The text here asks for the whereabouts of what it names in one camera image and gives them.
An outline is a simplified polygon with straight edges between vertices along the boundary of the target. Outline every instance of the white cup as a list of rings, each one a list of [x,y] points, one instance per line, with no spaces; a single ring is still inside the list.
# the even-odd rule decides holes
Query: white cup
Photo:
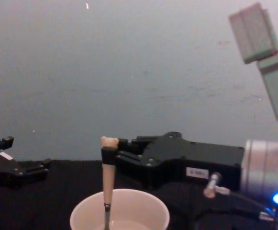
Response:
[[[104,230],[103,192],[81,201],[70,218],[72,230]],[[169,212],[157,197],[133,189],[114,189],[110,230],[166,230]]]

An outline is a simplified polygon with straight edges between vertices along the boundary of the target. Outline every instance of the small label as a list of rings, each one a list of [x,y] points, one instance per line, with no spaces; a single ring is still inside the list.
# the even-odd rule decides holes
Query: small label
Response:
[[[187,167],[187,176],[209,179],[209,170]]]
[[[9,156],[7,153],[5,152],[0,152],[0,155],[4,158],[6,158],[7,160],[12,160],[12,156]]]

